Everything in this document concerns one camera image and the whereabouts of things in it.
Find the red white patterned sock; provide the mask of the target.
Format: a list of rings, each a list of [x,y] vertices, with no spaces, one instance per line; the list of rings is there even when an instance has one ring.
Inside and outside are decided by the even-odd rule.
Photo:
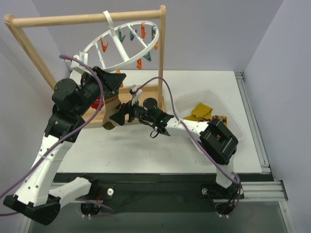
[[[99,110],[101,110],[102,109],[102,107],[103,107],[103,103],[101,102],[101,97],[99,96],[93,103],[92,103],[92,105],[91,105],[91,108],[92,109],[98,109],[99,108]]]

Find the white round clip hanger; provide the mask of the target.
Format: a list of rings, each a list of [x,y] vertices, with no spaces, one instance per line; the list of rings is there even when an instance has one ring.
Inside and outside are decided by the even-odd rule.
[[[132,21],[129,23],[124,23],[119,26],[113,25],[113,20],[108,11],[104,11],[103,15],[107,17],[108,30],[101,35],[97,36],[92,42],[90,42],[81,52],[78,54],[80,61],[85,64],[89,61],[89,50],[94,48],[101,65],[101,69],[112,72],[120,70],[132,63],[136,63],[137,69],[142,69],[142,59],[146,59],[148,62],[152,61],[151,50],[158,47],[159,40],[159,28],[151,21]],[[122,31],[127,30],[129,32],[130,41],[138,41],[142,48],[135,55],[129,55],[123,45],[126,39],[126,34]],[[113,66],[108,66],[105,64],[103,53],[106,52],[109,42],[105,43],[104,38],[108,37],[114,43],[118,54],[120,55],[122,61]]]

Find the mustard yellow sock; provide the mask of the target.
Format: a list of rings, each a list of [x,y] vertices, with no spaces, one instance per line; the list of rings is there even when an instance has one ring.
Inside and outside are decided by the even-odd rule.
[[[212,117],[213,108],[199,103],[192,111],[189,116],[184,117],[186,120],[191,121],[208,121]]]

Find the maroon striped beige sock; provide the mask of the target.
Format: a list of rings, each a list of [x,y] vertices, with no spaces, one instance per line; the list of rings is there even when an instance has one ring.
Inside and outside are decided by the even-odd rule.
[[[212,120],[218,119],[220,120],[225,126],[227,126],[227,116],[219,116],[219,115],[214,115],[211,117]]]

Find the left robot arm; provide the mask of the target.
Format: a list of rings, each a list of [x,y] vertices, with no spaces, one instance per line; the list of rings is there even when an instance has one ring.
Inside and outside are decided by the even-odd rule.
[[[31,174],[22,178],[21,187],[13,195],[7,195],[3,204],[42,225],[51,224],[62,207],[85,196],[92,200],[99,188],[94,178],[77,177],[59,188],[51,189],[51,183],[65,155],[75,143],[86,125],[83,115],[101,94],[117,94],[126,78],[124,73],[109,73],[94,67],[94,78],[85,72],[82,85],[65,78],[54,87],[52,116],[44,131],[42,144],[31,168]]]

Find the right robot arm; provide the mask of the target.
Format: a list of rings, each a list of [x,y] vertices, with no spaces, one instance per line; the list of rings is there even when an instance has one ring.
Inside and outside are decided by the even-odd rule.
[[[123,103],[110,119],[122,126],[126,115],[128,122],[138,119],[158,134],[190,138],[216,167],[215,191],[219,197],[228,197],[233,192],[232,184],[240,183],[232,158],[239,141],[219,119],[210,122],[180,119],[160,110],[154,98],[145,99],[141,106],[131,101]]]

